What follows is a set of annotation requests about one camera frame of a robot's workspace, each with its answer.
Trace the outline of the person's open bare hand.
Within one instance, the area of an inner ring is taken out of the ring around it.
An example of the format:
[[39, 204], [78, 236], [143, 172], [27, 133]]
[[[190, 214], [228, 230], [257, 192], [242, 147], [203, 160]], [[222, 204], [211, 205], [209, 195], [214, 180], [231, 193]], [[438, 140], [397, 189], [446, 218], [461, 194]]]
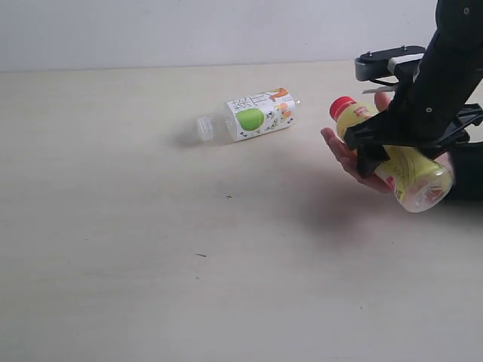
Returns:
[[[331, 107], [329, 108], [329, 114], [331, 116], [340, 108], [338, 103], [341, 102], [339, 101], [339, 99], [341, 98], [348, 98], [348, 96], [342, 96], [333, 101]], [[377, 107], [378, 111], [382, 112], [383, 110], [385, 110], [388, 107], [390, 100], [391, 99], [387, 95], [387, 93], [378, 92], [374, 94], [374, 104]], [[343, 141], [337, 138], [337, 135], [335, 134], [335, 132], [332, 131], [332, 129], [330, 129], [329, 127], [322, 128], [321, 135], [323, 136], [327, 146], [329, 147], [337, 161], [340, 163], [342, 168], [354, 179], [356, 179], [356, 181], [378, 192], [392, 193], [391, 188], [376, 175], [372, 175], [366, 179], [359, 175], [357, 171], [356, 154], [351, 151]]]

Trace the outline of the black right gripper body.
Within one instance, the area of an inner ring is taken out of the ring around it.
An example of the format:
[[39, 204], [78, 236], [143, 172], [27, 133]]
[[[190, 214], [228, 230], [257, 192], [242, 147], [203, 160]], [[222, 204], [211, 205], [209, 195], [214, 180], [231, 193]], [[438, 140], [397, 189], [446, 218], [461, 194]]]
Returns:
[[482, 2], [438, 1], [436, 31], [403, 100], [398, 140], [434, 143], [463, 132], [457, 114], [482, 79]]

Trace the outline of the black sleeved forearm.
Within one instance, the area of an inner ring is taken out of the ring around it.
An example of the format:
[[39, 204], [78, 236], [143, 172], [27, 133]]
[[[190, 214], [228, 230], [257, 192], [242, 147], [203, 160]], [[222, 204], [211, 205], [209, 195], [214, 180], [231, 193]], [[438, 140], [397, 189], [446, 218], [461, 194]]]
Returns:
[[454, 180], [446, 201], [482, 202], [482, 142], [455, 145], [440, 161]]

